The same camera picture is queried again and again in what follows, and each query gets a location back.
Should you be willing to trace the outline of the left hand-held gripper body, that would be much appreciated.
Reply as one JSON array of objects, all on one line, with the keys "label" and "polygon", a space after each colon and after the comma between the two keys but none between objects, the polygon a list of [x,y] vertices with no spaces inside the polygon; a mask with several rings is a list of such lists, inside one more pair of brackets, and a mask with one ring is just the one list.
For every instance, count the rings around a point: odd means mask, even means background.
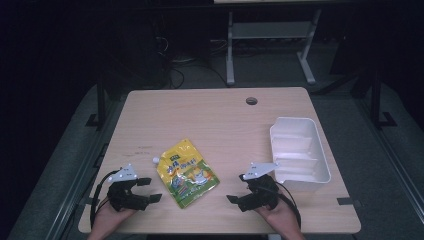
[{"label": "left hand-held gripper body", "polygon": [[148,197],[136,195],[132,192],[138,178],[138,174],[131,164],[119,169],[107,178],[111,184],[107,197],[116,211],[122,208],[144,211],[150,204]]}]

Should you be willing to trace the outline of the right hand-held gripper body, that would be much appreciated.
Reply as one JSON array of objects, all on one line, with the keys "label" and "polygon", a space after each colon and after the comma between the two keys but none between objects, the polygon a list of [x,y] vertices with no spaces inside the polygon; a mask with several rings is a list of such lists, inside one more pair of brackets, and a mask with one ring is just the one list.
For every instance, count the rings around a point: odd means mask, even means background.
[{"label": "right hand-held gripper body", "polygon": [[278,187],[270,172],[278,167],[277,163],[251,163],[245,174],[249,180],[247,188],[251,191],[247,195],[246,204],[237,204],[242,212],[254,210],[262,206],[269,206],[271,209],[278,204]]}]

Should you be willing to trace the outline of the yellow spouted pouch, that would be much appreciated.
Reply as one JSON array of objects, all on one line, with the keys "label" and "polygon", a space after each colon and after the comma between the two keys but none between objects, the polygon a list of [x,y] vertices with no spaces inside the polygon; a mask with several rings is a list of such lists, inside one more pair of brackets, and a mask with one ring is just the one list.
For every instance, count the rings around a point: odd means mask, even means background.
[{"label": "yellow spouted pouch", "polygon": [[176,204],[185,209],[208,191],[220,184],[220,180],[189,139],[183,139],[153,163]]}]

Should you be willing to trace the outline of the white plastic bin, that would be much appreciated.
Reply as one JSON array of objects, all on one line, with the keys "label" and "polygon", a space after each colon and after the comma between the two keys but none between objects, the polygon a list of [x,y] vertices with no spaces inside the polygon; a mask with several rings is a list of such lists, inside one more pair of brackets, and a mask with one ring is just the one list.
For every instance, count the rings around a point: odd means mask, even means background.
[{"label": "white plastic bin", "polygon": [[289,190],[316,191],[331,181],[316,123],[310,118],[279,117],[270,128],[275,179]]}]

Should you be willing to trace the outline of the person's left hand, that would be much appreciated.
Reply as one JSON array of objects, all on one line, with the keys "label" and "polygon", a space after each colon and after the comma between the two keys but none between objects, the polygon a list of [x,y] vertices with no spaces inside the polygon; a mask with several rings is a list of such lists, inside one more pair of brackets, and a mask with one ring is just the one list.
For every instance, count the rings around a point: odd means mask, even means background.
[{"label": "person's left hand", "polygon": [[116,211],[108,200],[105,200],[96,212],[93,230],[105,232],[115,231],[125,220],[136,213],[136,210],[125,209]]}]

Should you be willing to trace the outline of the person's right hand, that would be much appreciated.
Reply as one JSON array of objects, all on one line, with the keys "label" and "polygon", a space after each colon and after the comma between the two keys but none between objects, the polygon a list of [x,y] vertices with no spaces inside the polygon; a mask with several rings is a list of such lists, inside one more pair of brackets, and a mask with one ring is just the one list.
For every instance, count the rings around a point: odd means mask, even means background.
[{"label": "person's right hand", "polygon": [[295,214],[283,200],[279,200],[272,210],[263,206],[257,208],[256,212],[280,235],[289,237],[300,232]]}]

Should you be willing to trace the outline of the black metal stand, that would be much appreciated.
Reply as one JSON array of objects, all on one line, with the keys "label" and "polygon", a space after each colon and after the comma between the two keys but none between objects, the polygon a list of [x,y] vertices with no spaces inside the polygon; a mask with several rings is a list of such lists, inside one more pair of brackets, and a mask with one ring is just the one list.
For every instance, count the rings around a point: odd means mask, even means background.
[{"label": "black metal stand", "polygon": [[86,125],[88,127],[95,127],[97,131],[100,131],[106,120],[105,89],[104,89],[102,77],[99,77],[97,79],[96,92],[97,92],[97,112],[89,116],[86,122]]},{"label": "black metal stand", "polygon": [[381,70],[378,66],[373,69],[373,79],[371,85],[371,109],[370,118],[373,125],[381,130],[383,127],[395,127],[397,123],[389,112],[380,111],[381,103]]}]

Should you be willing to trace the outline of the white metal table frame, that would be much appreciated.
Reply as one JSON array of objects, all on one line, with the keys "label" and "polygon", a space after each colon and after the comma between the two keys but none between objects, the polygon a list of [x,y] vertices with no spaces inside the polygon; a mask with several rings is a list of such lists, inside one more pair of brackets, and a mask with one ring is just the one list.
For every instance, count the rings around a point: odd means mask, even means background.
[{"label": "white metal table frame", "polygon": [[311,48],[322,10],[314,12],[310,21],[298,22],[247,22],[240,23],[233,20],[233,13],[228,14],[227,27],[227,54],[226,54],[226,84],[235,84],[233,41],[246,39],[304,39],[305,44],[297,53],[306,82],[316,83],[309,66],[307,57]]}]

